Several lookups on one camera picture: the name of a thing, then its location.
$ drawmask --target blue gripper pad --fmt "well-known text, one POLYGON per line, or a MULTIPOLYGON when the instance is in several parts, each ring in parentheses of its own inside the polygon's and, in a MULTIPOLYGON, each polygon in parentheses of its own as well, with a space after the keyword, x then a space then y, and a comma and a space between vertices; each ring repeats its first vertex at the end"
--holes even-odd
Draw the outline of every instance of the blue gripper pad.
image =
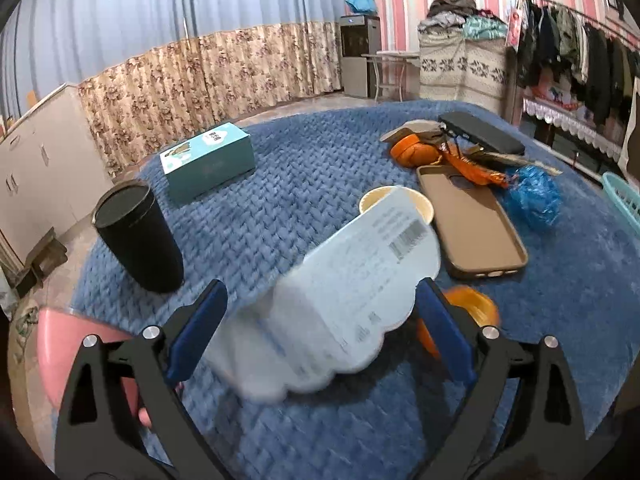
POLYGON ((226 287, 214 280, 199 295, 196 311, 188 320, 169 350, 165 378, 174 387, 191 377, 207 344, 226 312, 226 287))
POLYGON ((415 288, 418 315, 429 330, 451 378, 471 386, 476 382, 472 348, 427 280, 421 280, 415 288))

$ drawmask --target silver screw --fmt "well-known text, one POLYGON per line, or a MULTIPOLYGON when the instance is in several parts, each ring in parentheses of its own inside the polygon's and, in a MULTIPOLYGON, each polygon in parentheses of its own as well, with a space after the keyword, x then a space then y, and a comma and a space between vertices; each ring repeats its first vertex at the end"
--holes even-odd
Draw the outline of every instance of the silver screw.
POLYGON ((82 346, 86 346, 87 348, 91 348, 98 342, 98 336, 94 334, 89 334, 87 337, 82 339, 82 346))
POLYGON ((155 339, 160 333, 160 327, 151 325, 142 331, 142 337, 145 339, 155 339))
POLYGON ((482 329, 482 335, 487 339, 498 339, 500 331, 495 326, 485 326, 482 329))
POLYGON ((549 348, 557 348, 558 339, 556 339, 552 335, 548 335, 545 337, 545 345, 547 345, 549 348))

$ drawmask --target cabinet handle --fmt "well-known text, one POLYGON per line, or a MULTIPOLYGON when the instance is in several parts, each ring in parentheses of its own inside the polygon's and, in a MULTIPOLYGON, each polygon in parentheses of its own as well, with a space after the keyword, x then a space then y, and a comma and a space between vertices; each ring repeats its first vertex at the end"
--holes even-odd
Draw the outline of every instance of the cabinet handle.
POLYGON ((44 161, 44 165, 48 167, 49 166, 49 153, 47 153, 47 150, 44 147, 44 144, 40 145, 40 155, 42 156, 42 160, 44 161))

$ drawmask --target tiled floor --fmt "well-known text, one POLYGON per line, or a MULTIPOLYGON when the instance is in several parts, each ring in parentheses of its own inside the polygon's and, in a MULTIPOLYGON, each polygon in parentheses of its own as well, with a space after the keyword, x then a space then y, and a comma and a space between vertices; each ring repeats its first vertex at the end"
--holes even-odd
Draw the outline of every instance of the tiled floor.
MULTIPOLYGON (((235 122, 238 126, 248 126, 295 114, 372 104, 374 104, 372 100, 334 93, 282 105, 235 122)), ((139 166, 129 168, 119 176, 118 180, 134 178, 139 170, 139 166)), ((14 315, 9 334, 8 368, 16 421, 27 442, 51 468, 53 466, 52 415, 54 410, 44 393, 38 370, 37 313, 41 306, 59 308, 70 306, 82 264, 93 247, 96 237, 88 219, 77 224, 62 237, 61 241, 68 250, 68 261, 51 273, 40 290, 32 291, 22 300, 14 315)))

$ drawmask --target black cylinder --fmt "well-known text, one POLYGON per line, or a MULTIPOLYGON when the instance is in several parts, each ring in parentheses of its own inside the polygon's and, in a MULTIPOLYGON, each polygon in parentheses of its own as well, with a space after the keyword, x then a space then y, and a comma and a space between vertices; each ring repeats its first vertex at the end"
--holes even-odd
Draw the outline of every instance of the black cylinder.
POLYGON ((140 286, 152 292, 173 292, 180 287, 182 253, 146 182, 127 180, 105 193, 95 207, 93 224, 140 286))

